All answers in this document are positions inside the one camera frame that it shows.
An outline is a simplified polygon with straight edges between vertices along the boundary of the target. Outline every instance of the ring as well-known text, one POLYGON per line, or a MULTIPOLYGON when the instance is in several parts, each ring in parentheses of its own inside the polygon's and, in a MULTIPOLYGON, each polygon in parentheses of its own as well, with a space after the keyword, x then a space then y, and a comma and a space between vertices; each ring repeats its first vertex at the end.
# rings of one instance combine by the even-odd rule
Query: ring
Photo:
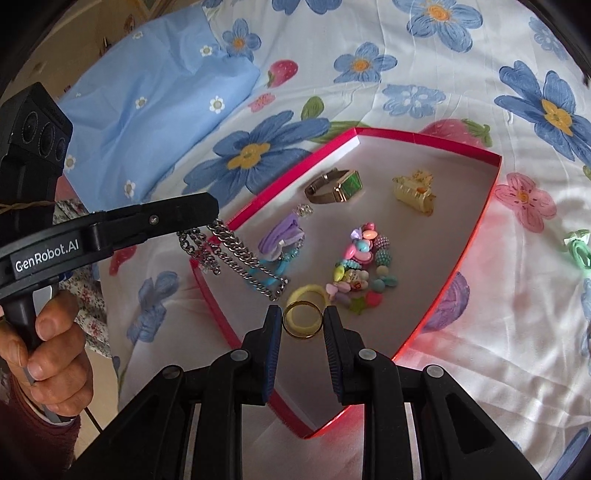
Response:
POLYGON ((298 300, 293 303, 290 303, 283 312, 283 328, 287 333, 289 333, 294 338, 311 338, 316 335, 320 329, 322 328, 322 312, 320 309, 312 302, 307 300, 298 300), (319 321, 313 323, 309 327, 299 327, 291 318, 291 311, 295 307, 299 306, 307 306, 312 307, 316 313, 318 314, 319 321))
POLYGON ((289 333, 292 337, 295 338, 313 337, 322 328, 322 311, 320 310, 320 308, 310 301, 299 300, 306 293, 316 293, 322 297, 324 303, 322 310, 324 310, 325 307, 330 305, 329 295, 326 293, 326 290, 322 288, 320 285, 304 285, 303 287, 298 288, 294 293, 292 293, 290 297, 287 299, 287 307, 285 308, 285 311, 283 313, 283 328, 287 333, 289 333), (291 309, 298 305, 313 306, 319 313, 319 321, 309 327, 297 326, 293 321, 293 314, 291 312, 291 309))
POLYGON ((363 184, 357 170, 337 170, 321 175, 306 187, 304 193, 311 203, 342 203, 348 202, 361 191, 363 184), (316 195, 321 187, 336 183, 332 192, 316 195))

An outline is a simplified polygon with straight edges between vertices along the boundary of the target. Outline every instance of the green star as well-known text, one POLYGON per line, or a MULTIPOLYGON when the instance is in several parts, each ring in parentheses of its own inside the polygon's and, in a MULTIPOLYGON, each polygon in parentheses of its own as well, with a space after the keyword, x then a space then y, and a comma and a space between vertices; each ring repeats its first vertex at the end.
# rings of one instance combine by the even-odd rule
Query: green star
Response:
POLYGON ((351 299, 351 305, 349 305, 349 310, 355 312, 357 315, 361 315, 361 312, 367 308, 367 304, 365 303, 365 297, 357 297, 355 299, 351 299))

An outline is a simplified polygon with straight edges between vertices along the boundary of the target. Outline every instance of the fingernail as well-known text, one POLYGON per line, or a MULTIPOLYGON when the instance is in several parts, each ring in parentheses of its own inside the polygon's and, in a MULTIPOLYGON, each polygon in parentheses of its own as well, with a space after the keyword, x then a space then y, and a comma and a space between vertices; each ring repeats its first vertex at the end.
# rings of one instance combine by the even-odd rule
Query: fingernail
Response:
POLYGON ((21 363, 21 348, 17 341, 13 340, 10 342, 8 347, 8 355, 10 355, 10 361, 13 364, 17 364, 19 367, 22 367, 21 363))
POLYGON ((55 335, 55 332, 56 329, 53 326, 53 322, 51 320, 45 320, 44 322, 40 322, 39 325, 37 325, 37 333, 39 338, 45 342, 51 340, 55 335))
POLYGON ((41 380, 43 378, 43 370, 41 369, 41 365, 35 362, 35 360, 29 362, 27 365, 27 370, 29 370, 29 374, 35 380, 41 380))

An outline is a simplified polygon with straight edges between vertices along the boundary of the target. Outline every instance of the screw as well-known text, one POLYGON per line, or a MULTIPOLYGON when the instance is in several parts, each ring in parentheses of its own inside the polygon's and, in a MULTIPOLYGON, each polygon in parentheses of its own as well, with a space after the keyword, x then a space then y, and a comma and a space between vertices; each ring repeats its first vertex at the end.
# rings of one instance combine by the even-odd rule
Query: screw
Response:
POLYGON ((235 362, 242 362, 248 358, 248 352, 246 350, 234 350, 230 353, 230 358, 235 362))
POLYGON ((359 357, 361 357, 363 360, 373 360, 377 356, 378 354, 371 348, 364 348, 359 351, 359 357))
POLYGON ((177 378, 181 374, 180 368, 171 365, 170 367, 166 367, 162 370, 162 376, 166 380, 172 380, 173 378, 177 378))
POLYGON ((443 368, 439 365, 429 365, 427 367, 427 375, 433 378, 441 378, 444 374, 443 368))

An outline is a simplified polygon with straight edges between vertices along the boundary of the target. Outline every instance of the green watch face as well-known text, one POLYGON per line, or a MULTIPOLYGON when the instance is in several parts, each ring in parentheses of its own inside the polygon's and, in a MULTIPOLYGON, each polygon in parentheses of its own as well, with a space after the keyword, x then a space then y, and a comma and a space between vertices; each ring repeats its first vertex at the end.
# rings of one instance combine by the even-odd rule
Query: green watch face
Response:
POLYGON ((353 170, 348 173, 343 180, 340 181, 339 191, 343 193, 345 201, 349 200, 353 195, 363 188, 359 172, 353 170))

